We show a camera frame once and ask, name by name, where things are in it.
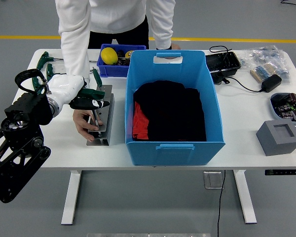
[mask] red cloth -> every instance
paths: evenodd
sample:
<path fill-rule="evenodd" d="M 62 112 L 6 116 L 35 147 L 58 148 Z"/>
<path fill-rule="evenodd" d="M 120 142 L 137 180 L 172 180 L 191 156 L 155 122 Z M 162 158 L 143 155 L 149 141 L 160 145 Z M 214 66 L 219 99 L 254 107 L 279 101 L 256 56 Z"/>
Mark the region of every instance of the red cloth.
<path fill-rule="evenodd" d="M 135 112 L 133 118 L 133 138 L 148 140 L 148 118 L 142 112 L 140 105 L 135 101 Z"/>

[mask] table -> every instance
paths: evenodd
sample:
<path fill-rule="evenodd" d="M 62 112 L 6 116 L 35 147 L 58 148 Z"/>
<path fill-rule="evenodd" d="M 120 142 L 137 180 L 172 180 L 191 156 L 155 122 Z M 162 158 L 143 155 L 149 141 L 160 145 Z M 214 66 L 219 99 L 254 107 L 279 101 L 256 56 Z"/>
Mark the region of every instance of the table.
<path fill-rule="evenodd" d="M 36 68 L 40 56 L 48 51 L 51 57 L 61 58 L 60 49 L 39 49 L 29 64 L 29 69 Z M 97 60 L 98 49 L 88 51 L 90 60 Z M 234 51 L 238 56 L 243 51 Z M 124 104 L 126 78 L 102 78 L 103 84 L 111 84 L 115 105 L 109 146 L 86 146 L 86 140 L 80 136 L 72 120 L 72 109 L 65 105 L 62 112 L 47 126 L 41 126 L 45 145 L 51 150 L 51 156 L 41 169 L 70 170 L 68 193 L 62 218 L 63 225 L 71 225 L 74 218 L 75 203 L 79 181 L 83 170 L 233 170 L 246 223 L 256 223 L 256 217 L 245 178 L 247 169 L 296 169 L 296 149 L 291 154 L 265 156 L 257 139 L 256 132 L 264 121 L 275 119 L 271 113 L 270 96 L 274 93 L 296 93 L 296 68 L 287 53 L 291 84 L 282 84 L 270 93 L 251 93 L 243 89 L 236 81 L 230 84 L 215 85 L 222 115 L 223 134 L 226 145 L 203 166 L 149 167 L 134 166 L 125 145 Z M 61 64 L 53 64 L 54 71 L 64 70 Z M 260 90 L 260 84 L 249 74 L 240 69 L 234 76 L 246 87 Z M 24 87 L 31 88 L 31 80 L 24 82 Z M 96 88 L 91 79 L 91 88 Z M 18 90 L 17 99 L 23 91 Z"/>

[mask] person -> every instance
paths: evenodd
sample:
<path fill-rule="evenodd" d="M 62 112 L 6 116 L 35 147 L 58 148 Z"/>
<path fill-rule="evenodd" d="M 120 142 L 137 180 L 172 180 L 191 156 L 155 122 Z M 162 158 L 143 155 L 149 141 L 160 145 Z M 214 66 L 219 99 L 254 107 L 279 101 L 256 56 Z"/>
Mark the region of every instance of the person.
<path fill-rule="evenodd" d="M 175 0 L 55 0 L 59 17 L 61 50 L 68 75 L 83 76 L 89 83 L 88 48 L 100 48 L 116 39 L 119 44 L 148 44 L 146 5 L 157 49 L 180 49 L 171 42 Z M 77 131 L 88 141 L 87 130 L 98 130 L 87 122 L 91 111 L 74 110 Z"/>

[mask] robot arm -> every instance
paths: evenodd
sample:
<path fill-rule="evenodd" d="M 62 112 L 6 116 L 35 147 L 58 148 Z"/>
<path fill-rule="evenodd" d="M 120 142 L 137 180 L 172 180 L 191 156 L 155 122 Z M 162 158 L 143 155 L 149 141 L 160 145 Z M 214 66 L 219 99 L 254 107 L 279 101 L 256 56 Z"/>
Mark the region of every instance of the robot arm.
<path fill-rule="evenodd" d="M 42 85 L 35 91 L 24 88 L 23 81 L 40 77 Z M 106 101 L 77 98 L 84 85 L 83 77 L 55 75 L 47 80 L 38 69 L 19 73 L 15 82 L 24 93 L 10 107 L 5 109 L 6 118 L 0 128 L 0 200 L 12 201 L 27 182 L 50 156 L 51 150 L 44 146 L 40 125 L 47 125 L 57 116 L 64 104 L 73 109 L 96 110 L 109 105 Z"/>

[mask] blue plastic bin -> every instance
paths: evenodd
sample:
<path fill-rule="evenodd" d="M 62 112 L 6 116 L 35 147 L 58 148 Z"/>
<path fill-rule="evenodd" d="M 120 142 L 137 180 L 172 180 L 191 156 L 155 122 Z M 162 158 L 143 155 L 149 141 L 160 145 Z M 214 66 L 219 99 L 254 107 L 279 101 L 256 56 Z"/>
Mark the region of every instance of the blue plastic bin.
<path fill-rule="evenodd" d="M 127 53 L 129 50 L 145 50 L 146 46 L 144 45 L 125 45 L 125 44 L 102 44 L 101 51 L 104 48 L 111 47 L 114 48 L 115 51 L 123 50 L 124 53 Z M 129 66 L 118 66 L 118 65 L 106 65 L 102 58 L 101 54 L 99 56 L 97 66 L 100 70 L 100 76 L 107 78 L 107 77 L 121 77 L 125 78 L 127 76 L 127 72 Z"/>
<path fill-rule="evenodd" d="M 176 57 L 182 59 L 182 62 L 169 63 L 170 60 L 165 57 Z M 166 62 L 154 62 L 159 59 Z M 171 80 L 182 83 L 186 88 L 198 89 L 205 117 L 206 142 L 144 142 L 133 139 L 133 94 L 142 84 L 156 80 Z M 206 66 L 204 52 L 196 50 L 133 52 L 126 84 L 125 133 L 126 146 L 134 165 L 206 165 L 213 158 L 225 142 L 216 91 Z"/>

